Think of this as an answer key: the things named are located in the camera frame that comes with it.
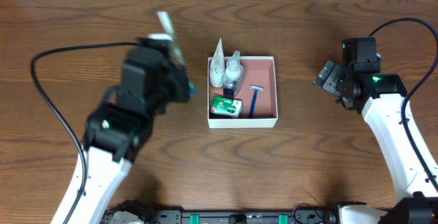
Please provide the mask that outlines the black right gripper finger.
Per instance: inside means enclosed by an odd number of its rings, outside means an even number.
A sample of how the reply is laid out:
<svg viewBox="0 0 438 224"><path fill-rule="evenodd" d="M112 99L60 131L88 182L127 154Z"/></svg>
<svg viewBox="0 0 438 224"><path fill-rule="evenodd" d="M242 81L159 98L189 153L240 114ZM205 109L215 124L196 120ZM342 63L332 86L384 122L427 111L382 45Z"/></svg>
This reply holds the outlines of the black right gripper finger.
<svg viewBox="0 0 438 224"><path fill-rule="evenodd" d="M314 80L314 85L322 88L325 84L329 83L331 78L336 76L335 70L337 68L337 63L334 61L327 61L322 67L321 71L318 73L316 79Z"/></svg>
<svg viewBox="0 0 438 224"><path fill-rule="evenodd" d="M343 80L345 75L344 67L339 64L325 64L324 70L326 71L326 76L324 77L323 89L340 97L341 80Z"/></svg>

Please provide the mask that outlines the white cardboard box pink inside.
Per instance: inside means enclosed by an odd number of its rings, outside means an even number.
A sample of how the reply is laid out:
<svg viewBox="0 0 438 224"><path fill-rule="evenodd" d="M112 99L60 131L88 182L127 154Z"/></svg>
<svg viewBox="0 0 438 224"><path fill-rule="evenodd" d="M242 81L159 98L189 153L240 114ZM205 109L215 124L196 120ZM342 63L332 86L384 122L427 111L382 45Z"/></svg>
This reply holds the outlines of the white cardboard box pink inside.
<svg viewBox="0 0 438 224"><path fill-rule="evenodd" d="M276 91L276 73L272 56L242 56L240 62L244 67L243 83L236 99L243 103L242 113L238 118L212 114L209 109L214 95L223 95L221 88L207 85L207 121L209 128L273 128L278 120L278 101ZM254 90L250 85L261 86L258 92L254 117L248 117Z"/></svg>

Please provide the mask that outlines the green white toothbrush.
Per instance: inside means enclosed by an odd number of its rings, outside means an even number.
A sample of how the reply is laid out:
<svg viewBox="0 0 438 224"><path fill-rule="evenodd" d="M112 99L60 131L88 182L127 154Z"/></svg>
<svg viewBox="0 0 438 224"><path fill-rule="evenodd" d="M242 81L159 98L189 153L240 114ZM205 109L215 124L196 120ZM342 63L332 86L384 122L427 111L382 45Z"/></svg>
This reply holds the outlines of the green white toothbrush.
<svg viewBox="0 0 438 224"><path fill-rule="evenodd" d="M185 60L177 42L173 23L170 15L165 11L157 12L157 16L165 34L170 37L170 57L176 60L176 63L170 62L172 66L167 73L167 78L175 89L174 100L176 102L187 102L190 96L196 93L196 89L187 76Z"/></svg>

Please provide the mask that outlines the blue disposable razor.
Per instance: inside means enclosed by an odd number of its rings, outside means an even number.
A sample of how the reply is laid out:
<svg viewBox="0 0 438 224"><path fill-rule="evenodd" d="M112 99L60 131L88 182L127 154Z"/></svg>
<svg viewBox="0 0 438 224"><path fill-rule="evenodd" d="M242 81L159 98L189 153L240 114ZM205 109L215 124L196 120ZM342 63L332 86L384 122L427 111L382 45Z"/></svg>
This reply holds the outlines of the blue disposable razor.
<svg viewBox="0 0 438 224"><path fill-rule="evenodd" d="M250 85L250 89L254 90L253 98L252 98L251 105L250 105L250 111L248 114L248 117L250 119L252 119L254 117L254 113L255 113L258 92L263 92L264 88L261 86Z"/></svg>

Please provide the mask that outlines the white shampoo tube leaf print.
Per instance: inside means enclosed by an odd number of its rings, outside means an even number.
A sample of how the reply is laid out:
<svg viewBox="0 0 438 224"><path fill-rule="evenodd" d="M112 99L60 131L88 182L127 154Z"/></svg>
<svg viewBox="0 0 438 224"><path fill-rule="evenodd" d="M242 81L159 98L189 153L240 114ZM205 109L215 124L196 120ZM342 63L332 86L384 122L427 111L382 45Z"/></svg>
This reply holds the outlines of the white shampoo tube leaf print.
<svg viewBox="0 0 438 224"><path fill-rule="evenodd" d="M225 72L222 39L219 40L213 58L209 65L209 81L214 88L222 87L222 77Z"/></svg>

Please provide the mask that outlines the green soap box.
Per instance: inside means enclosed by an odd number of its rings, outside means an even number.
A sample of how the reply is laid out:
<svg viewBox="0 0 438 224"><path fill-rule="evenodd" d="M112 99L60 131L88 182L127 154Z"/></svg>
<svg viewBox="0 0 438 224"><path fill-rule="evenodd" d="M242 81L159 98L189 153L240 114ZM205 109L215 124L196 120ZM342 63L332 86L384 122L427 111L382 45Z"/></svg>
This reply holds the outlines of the green soap box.
<svg viewBox="0 0 438 224"><path fill-rule="evenodd" d="M212 114L230 116L236 119L242 113L242 108L243 103L241 100L214 95L209 111Z"/></svg>

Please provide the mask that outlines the clear spray bottle blue liquid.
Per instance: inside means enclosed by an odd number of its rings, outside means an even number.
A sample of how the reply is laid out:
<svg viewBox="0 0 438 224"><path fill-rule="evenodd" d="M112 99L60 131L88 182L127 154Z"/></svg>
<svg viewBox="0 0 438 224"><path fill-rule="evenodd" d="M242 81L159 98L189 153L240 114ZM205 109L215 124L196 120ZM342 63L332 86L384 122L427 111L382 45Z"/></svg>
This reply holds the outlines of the clear spray bottle blue liquid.
<svg viewBox="0 0 438 224"><path fill-rule="evenodd" d="M227 61L224 75L222 76L223 95L226 98L234 98L242 87L244 67L240 63L240 52L235 51Z"/></svg>

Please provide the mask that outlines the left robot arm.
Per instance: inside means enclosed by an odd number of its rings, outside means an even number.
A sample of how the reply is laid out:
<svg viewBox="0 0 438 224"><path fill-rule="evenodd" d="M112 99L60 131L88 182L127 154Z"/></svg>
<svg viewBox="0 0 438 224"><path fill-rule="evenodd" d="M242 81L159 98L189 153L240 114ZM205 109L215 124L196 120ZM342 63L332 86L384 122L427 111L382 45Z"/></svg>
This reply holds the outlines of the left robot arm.
<svg viewBox="0 0 438 224"><path fill-rule="evenodd" d="M53 223L98 223L170 102L189 101L185 67L164 34L141 38L127 54L120 85L109 87L86 120L77 164Z"/></svg>

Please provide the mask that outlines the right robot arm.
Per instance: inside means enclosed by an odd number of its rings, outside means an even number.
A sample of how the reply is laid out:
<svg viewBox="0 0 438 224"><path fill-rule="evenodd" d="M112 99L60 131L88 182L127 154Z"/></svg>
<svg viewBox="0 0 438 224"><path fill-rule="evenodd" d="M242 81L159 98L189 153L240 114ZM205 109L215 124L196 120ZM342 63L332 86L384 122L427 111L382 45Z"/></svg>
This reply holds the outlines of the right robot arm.
<svg viewBox="0 0 438 224"><path fill-rule="evenodd" d="M413 118L407 90L395 73L380 73L380 57L340 65L328 61L314 84L360 114L389 169L397 204L389 211L365 203L334 207L329 223L436 223L437 163Z"/></svg>

